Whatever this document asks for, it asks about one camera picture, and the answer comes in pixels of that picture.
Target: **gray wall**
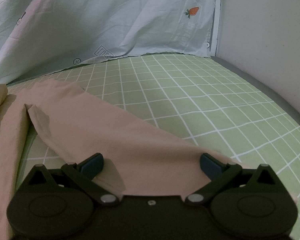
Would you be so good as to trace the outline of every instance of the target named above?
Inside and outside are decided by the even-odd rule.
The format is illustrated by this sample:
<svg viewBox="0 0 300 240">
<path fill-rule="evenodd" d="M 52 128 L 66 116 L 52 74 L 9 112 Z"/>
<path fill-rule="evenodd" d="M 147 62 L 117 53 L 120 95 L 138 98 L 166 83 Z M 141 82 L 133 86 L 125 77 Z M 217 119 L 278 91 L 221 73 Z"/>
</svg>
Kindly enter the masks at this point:
<svg viewBox="0 0 300 240">
<path fill-rule="evenodd" d="M 300 112 L 300 0 L 221 0 L 217 57 Z"/>
</svg>

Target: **crumpled beige cloth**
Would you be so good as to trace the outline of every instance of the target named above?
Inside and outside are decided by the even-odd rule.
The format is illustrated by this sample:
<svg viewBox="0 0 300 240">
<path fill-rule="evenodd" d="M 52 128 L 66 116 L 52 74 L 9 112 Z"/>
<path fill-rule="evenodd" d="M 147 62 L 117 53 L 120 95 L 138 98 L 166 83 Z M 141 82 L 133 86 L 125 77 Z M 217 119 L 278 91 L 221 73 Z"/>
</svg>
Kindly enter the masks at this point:
<svg viewBox="0 0 300 240">
<path fill-rule="evenodd" d="M 66 162 L 79 163 L 102 153 L 104 170 L 94 181 L 119 197 L 184 198 L 210 182 L 199 167 L 203 152 L 223 163 L 231 161 L 160 130 L 75 83 L 53 79 L 36 83 L 8 95 L 0 106 L 0 240 L 11 236 L 6 208 L 27 134 L 27 112 L 41 139 Z"/>
</svg>

